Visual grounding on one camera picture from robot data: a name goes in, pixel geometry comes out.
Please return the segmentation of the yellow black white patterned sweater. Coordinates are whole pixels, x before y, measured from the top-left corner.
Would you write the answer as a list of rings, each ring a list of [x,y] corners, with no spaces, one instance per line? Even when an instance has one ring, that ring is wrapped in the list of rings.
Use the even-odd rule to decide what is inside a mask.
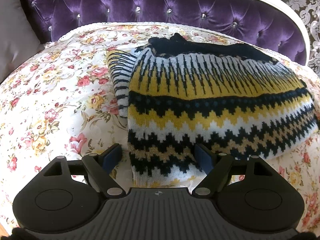
[[[152,37],[109,51],[136,187],[169,187],[204,169],[195,147],[272,159],[319,130],[312,94],[290,68],[244,43]]]

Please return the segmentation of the floral quilted bedspread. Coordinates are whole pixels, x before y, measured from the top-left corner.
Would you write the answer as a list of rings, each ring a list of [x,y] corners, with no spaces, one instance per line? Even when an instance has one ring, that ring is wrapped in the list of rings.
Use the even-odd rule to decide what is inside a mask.
[[[127,146],[106,54],[179,33],[193,42],[236,38],[168,23],[95,23],[70,31],[25,61],[1,84],[1,233],[17,226],[12,202],[53,158],[101,154]]]

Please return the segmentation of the grey pillow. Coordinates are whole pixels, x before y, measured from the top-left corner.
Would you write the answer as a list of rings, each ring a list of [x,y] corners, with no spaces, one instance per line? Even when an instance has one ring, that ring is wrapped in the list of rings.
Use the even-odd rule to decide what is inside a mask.
[[[20,0],[1,0],[1,81],[22,63],[44,49],[34,33]]]

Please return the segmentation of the purple tufted velvet headboard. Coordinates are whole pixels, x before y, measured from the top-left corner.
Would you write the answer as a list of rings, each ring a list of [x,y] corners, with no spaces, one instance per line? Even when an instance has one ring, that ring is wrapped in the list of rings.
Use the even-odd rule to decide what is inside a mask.
[[[217,31],[305,65],[308,32],[281,0],[20,0],[42,43],[97,22],[164,22]]]

